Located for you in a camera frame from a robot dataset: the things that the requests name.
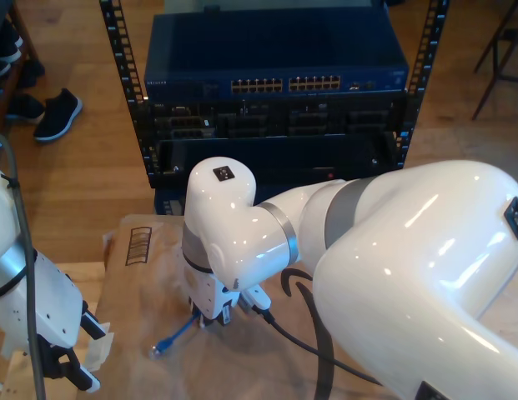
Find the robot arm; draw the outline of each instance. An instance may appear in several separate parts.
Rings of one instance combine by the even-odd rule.
[[[5,332],[2,356],[29,353],[25,252],[11,191],[0,172],[0,328]],[[73,346],[80,328],[94,339],[105,331],[88,310],[78,288],[43,254],[34,250],[38,346],[47,378],[66,377],[80,390],[94,392],[99,381],[80,365]],[[58,359],[67,355],[69,362]]]
[[[245,165],[224,157],[200,162],[187,190],[184,257],[229,291],[263,282],[296,262],[299,215],[331,183],[299,187],[252,207],[256,186]]]
[[[518,351],[477,321],[518,268],[518,184],[507,174],[440,162],[297,188],[268,209],[251,207],[241,163],[196,168],[183,241],[189,262],[204,246],[195,267],[248,288],[294,261],[294,232],[325,326],[398,396],[518,398]]]

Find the network switch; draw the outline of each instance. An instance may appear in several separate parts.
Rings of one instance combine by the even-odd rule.
[[[408,64],[379,7],[155,16],[151,103],[402,92]]]

